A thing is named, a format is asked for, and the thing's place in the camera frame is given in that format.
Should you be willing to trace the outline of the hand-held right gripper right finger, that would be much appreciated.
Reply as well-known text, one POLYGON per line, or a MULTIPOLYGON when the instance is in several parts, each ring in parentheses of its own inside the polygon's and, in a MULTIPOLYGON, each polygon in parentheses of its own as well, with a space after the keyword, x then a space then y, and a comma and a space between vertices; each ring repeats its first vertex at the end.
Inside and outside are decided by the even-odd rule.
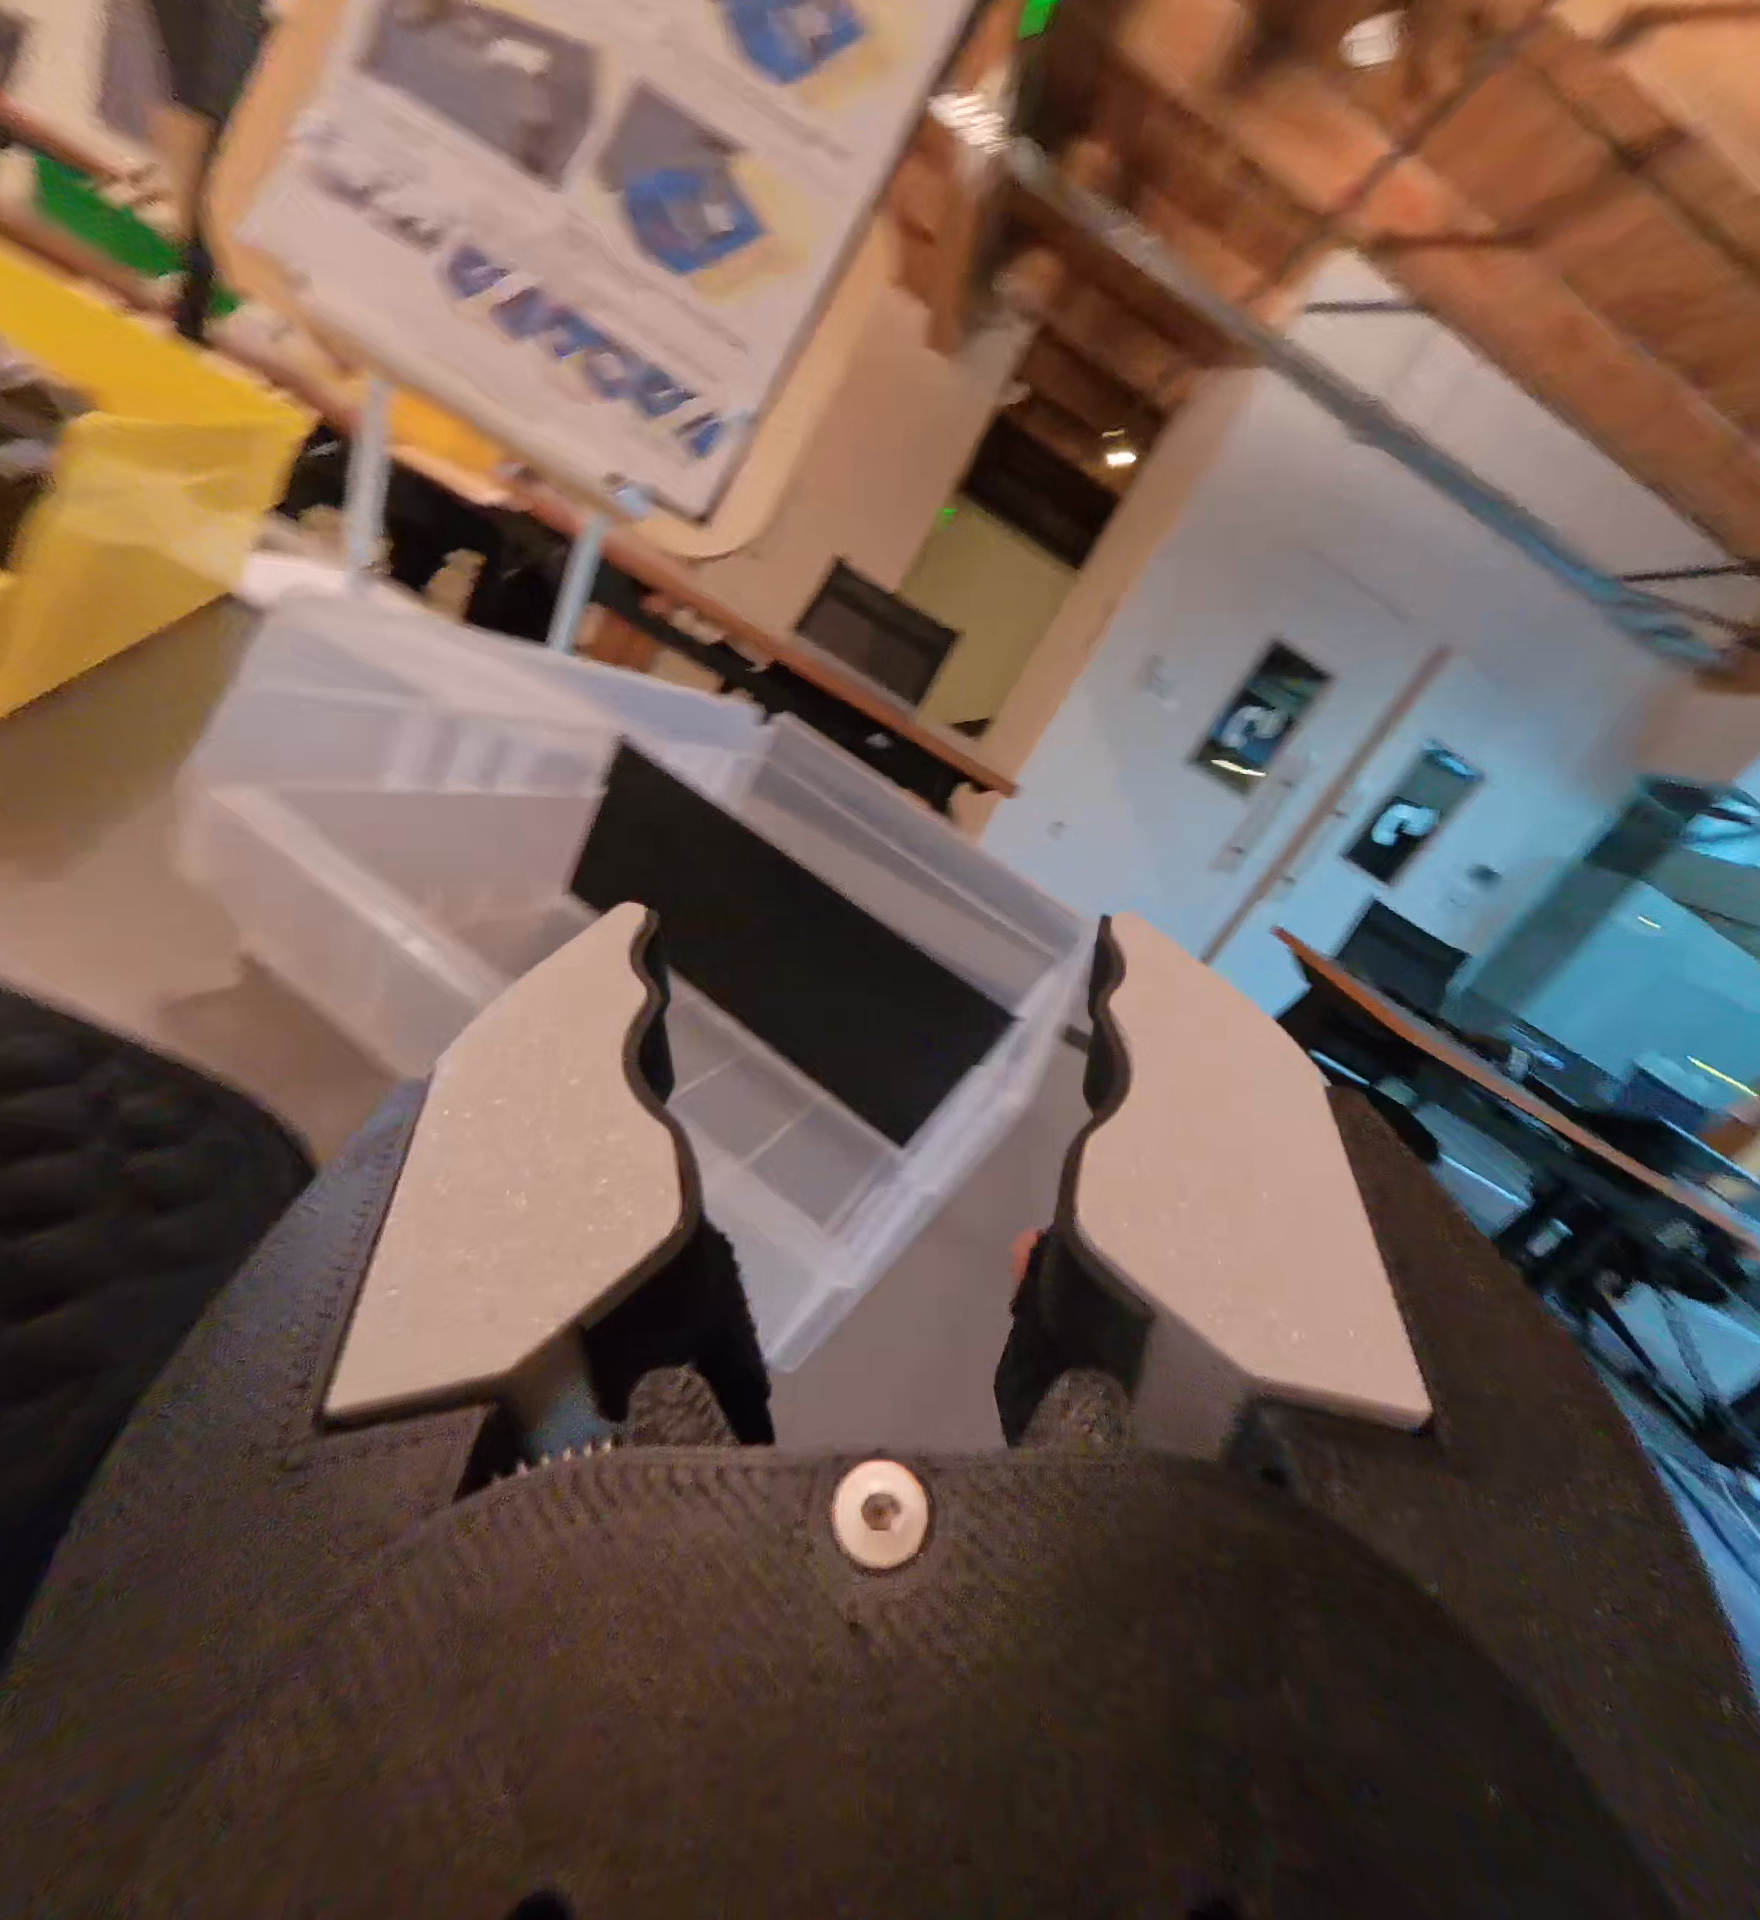
POLYGON ((1137 913, 1101 924, 1082 1131, 1053 1213, 1053 1342, 1135 1435, 1219 1458, 1255 1405, 1419 1432, 1433 1400, 1324 1076, 1137 913))

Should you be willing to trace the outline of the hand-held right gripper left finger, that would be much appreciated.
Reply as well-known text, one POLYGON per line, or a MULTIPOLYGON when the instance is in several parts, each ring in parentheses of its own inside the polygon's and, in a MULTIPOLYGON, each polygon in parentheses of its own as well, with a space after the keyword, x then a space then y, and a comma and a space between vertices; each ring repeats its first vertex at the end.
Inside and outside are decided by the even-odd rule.
POLYGON ((332 1428, 502 1410, 533 1444, 615 1427, 588 1335, 693 1247, 668 1114, 657 917, 624 901, 443 1050, 386 1197, 321 1414, 332 1428))

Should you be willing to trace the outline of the black rectangular device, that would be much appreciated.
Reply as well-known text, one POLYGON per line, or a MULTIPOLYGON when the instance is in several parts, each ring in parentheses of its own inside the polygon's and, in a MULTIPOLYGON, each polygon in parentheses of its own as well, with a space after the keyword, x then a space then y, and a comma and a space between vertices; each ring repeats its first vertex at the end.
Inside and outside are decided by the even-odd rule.
POLYGON ((626 741, 571 894, 647 908, 677 980, 894 1145, 1012 1030, 983 991, 626 741))

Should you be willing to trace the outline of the clear plastic organizer box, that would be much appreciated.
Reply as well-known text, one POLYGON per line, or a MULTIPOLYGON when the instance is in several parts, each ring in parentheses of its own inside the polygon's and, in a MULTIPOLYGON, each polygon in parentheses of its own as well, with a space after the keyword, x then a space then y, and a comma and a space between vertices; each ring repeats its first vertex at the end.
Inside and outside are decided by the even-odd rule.
POLYGON ((250 960, 423 1078, 600 916, 571 877, 623 741, 1014 1021, 894 1145, 671 972, 674 1117, 790 1373, 1029 1108, 1085 989, 1082 916, 790 718, 321 595, 262 616, 180 778, 179 864, 250 960))

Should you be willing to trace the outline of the black monitor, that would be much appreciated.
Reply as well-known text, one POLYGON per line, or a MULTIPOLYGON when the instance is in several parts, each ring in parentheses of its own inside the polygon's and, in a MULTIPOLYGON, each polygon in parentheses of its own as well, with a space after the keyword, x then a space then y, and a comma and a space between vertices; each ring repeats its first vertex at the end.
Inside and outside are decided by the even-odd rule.
POLYGON ((837 561, 796 620, 796 637, 907 709, 930 692, 962 636, 837 561))
POLYGON ((1470 954, 1373 899, 1335 951, 1344 972, 1422 1018, 1440 1014, 1470 954))

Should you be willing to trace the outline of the black mesh cushion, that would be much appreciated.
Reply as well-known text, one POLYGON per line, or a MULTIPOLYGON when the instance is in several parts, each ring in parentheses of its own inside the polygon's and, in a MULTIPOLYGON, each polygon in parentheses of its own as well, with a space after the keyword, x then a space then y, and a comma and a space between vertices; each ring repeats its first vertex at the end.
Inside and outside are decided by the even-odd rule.
POLYGON ((0 1673, 138 1400, 315 1171, 241 1092, 0 986, 0 1673))

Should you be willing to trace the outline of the long orange edged desk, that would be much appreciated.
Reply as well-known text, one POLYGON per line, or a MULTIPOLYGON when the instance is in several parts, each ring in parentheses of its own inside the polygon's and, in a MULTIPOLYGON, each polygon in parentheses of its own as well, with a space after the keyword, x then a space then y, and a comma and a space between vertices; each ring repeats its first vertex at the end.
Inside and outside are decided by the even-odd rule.
MULTIPOLYGON (((398 411, 389 413, 386 447, 392 476, 378 519, 391 582, 421 595, 446 557, 476 551, 482 568, 464 620, 533 639, 532 622, 558 610, 563 562, 587 554, 588 514, 516 468, 472 475, 442 463, 401 433, 398 411)), ((1015 790, 959 733, 921 720, 814 644, 725 610, 635 534, 603 537, 587 603, 619 634, 712 675, 724 695, 796 718, 941 818, 962 789, 1015 790)))

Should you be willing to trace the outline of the yellow plastic bin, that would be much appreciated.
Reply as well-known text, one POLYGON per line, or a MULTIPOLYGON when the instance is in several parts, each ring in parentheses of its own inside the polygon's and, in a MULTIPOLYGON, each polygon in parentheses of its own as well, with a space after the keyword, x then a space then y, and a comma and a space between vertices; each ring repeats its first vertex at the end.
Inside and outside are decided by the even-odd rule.
POLYGON ((315 413, 1 240, 0 350, 81 403, 0 503, 1 720, 233 594, 315 413))

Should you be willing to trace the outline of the grey ceiling pipe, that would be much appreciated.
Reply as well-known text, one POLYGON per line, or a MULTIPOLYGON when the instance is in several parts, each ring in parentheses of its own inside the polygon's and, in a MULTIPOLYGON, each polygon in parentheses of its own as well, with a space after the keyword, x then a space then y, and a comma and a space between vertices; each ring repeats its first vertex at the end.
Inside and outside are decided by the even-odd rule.
POLYGON ((1029 137, 1009 135, 1002 142, 1000 169, 1064 237, 1090 247, 1102 263, 1131 270, 1234 350, 1250 354, 1349 437, 1422 483, 1582 601, 1623 639, 1690 671, 1717 671, 1732 662, 1732 634, 1723 624, 1714 624, 1703 611, 1677 607, 1601 567, 1510 493, 1491 486, 1347 376, 1204 284, 1131 213, 1066 180, 1029 137))

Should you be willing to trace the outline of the instruction poster board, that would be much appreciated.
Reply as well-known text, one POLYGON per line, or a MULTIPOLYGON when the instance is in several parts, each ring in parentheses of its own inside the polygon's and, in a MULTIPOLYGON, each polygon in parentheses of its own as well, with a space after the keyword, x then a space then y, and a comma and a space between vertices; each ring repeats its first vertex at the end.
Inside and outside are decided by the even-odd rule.
POLYGON ((981 4, 268 4, 220 265, 429 460, 674 557, 911 551, 1008 350, 941 350, 900 206, 981 4))

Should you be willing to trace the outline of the green bin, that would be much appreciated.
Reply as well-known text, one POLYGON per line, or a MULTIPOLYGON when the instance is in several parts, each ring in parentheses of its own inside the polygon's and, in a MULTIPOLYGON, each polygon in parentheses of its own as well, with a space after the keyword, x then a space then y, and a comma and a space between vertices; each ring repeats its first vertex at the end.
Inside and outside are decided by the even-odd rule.
POLYGON ((97 180, 46 154, 32 156, 32 208, 51 228, 125 269, 144 284, 184 288, 180 243, 130 206, 107 198, 97 180))

